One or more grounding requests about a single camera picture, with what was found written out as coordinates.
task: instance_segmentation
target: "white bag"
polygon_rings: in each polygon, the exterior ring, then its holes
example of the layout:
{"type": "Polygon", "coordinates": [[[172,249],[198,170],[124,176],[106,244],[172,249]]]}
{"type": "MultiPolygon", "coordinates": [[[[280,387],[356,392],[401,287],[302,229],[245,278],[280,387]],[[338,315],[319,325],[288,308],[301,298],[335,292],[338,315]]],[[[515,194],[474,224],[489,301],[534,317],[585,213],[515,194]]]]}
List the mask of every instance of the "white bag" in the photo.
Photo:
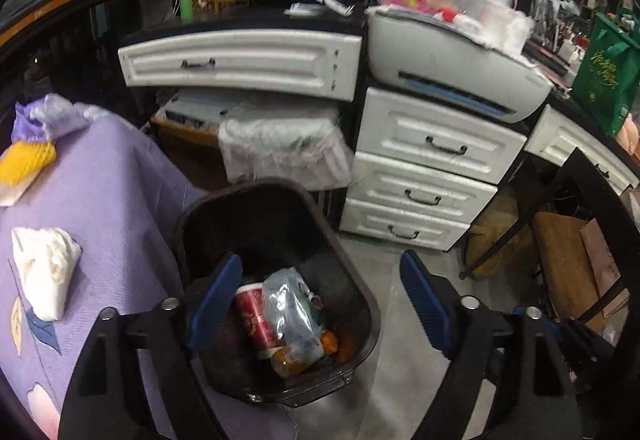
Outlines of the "white bag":
{"type": "Polygon", "coordinates": [[[337,119],[335,107],[314,99],[241,103],[218,130],[229,182],[279,177],[309,191],[346,187],[353,152],[337,119]]]}

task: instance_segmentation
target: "blue gripper pad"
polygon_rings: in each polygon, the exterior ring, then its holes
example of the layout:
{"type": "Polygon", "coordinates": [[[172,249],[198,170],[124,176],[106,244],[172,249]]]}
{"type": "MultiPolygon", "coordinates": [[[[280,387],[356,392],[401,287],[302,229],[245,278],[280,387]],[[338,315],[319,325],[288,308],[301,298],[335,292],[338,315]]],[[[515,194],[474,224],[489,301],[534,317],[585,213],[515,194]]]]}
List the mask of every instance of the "blue gripper pad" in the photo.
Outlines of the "blue gripper pad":
{"type": "Polygon", "coordinates": [[[197,309],[191,314],[187,347],[196,352],[210,344],[216,327],[225,320],[226,312],[242,282],[242,260],[232,254],[220,268],[197,309]]]}
{"type": "Polygon", "coordinates": [[[449,357],[456,346],[454,303],[460,296],[449,280],[431,275],[412,250],[400,257],[400,279],[431,346],[449,357]]]}

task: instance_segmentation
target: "leaf print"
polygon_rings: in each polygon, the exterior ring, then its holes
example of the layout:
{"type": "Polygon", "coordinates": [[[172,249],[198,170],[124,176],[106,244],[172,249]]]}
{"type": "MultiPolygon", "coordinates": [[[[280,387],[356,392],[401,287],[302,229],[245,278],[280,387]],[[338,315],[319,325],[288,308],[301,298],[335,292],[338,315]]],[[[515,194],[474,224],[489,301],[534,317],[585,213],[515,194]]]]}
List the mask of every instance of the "leaf print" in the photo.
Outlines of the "leaf print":
{"type": "Polygon", "coordinates": [[[58,338],[56,337],[56,330],[53,327],[53,322],[43,321],[37,317],[37,315],[33,313],[33,308],[29,308],[24,314],[27,317],[29,329],[33,336],[41,343],[51,346],[54,350],[60,353],[60,345],[58,344],[58,338]]]}
{"type": "Polygon", "coordinates": [[[53,404],[47,391],[39,384],[27,393],[27,403],[31,418],[49,440],[58,440],[60,413],[53,404]]]}
{"type": "Polygon", "coordinates": [[[22,303],[20,296],[15,298],[14,305],[11,307],[9,321],[11,323],[11,336],[14,339],[18,357],[20,357],[22,354],[22,303]]]}

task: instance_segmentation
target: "yellow mesh sponge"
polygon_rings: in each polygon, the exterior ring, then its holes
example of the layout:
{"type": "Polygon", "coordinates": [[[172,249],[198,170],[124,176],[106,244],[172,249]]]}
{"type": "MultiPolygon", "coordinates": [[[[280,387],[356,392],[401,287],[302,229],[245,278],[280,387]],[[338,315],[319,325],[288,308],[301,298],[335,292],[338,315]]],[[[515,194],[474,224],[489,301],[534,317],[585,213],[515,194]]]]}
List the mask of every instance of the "yellow mesh sponge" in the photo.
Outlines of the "yellow mesh sponge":
{"type": "Polygon", "coordinates": [[[19,184],[31,173],[40,171],[56,159],[56,148],[46,144],[16,142],[0,160],[0,182],[11,187],[19,184]]]}

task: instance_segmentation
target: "drawer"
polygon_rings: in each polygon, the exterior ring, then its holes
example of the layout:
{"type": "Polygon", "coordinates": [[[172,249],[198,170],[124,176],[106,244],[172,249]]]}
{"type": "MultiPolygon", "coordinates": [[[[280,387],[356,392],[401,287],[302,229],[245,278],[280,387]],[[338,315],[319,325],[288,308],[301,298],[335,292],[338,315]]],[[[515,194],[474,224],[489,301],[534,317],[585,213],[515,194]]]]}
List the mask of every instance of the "drawer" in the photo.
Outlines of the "drawer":
{"type": "Polygon", "coordinates": [[[638,186],[638,178],[596,137],[566,116],[546,105],[525,150],[558,166],[564,164],[575,148],[598,166],[616,194],[629,185],[638,186]]]}
{"type": "Polygon", "coordinates": [[[525,141],[450,107],[369,88],[357,149],[497,184],[525,141]]]}
{"type": "Polygon", "coordinates": [[[118,50],[127,86],[277,90],[353,100],[362,38],[310,30],[224,30],[118,50]]]}
{"type": "Polygon", "coordinates": [[[347,198],[340,229],[413,246],[449,250],[469,225],[347,198]]]}
{"type": "Polygon", "coordinates": [[[357,151],[347,197],[471,223],[497,192],[493,185],[357,151]]]}

